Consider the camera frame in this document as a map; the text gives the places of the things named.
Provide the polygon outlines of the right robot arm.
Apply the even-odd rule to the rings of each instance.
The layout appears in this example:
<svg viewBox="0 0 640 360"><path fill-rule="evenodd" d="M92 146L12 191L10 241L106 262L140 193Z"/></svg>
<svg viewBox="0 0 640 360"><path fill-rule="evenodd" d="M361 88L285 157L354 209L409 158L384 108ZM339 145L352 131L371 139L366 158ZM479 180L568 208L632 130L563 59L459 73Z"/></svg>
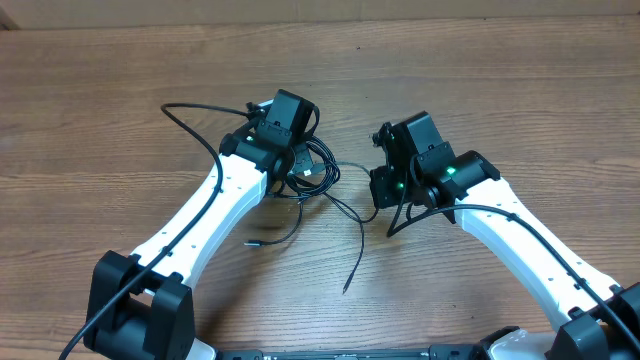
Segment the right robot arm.
<svg viewBox="0 0 640 360"><path fill-rule="evenodd" d="M370 172L374 205L396 210L388 236L444 215L506 266L552 327L549 333L505 327L473 345L433 345L429 358L638 358L639 287L622 287L574 253L485 157L455 154L425 111L384 123L372 141L385 155Z"/></svg>

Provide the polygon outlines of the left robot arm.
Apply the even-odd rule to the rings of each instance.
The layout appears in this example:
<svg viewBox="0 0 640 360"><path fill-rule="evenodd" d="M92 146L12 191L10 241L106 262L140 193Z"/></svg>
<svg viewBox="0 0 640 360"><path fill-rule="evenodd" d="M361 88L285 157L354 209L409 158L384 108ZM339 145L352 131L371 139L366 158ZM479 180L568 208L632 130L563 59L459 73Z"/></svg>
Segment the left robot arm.
<svg viewBox="0 0 640 360"><path fill-rule="evenodd" d="M302 163L296 151L319 123L316 105L285 90L242 115L169 222L129 255L107 251L97 262L75 343L109 359L218 358L195 334L193 291L234 226Z"/></svg>

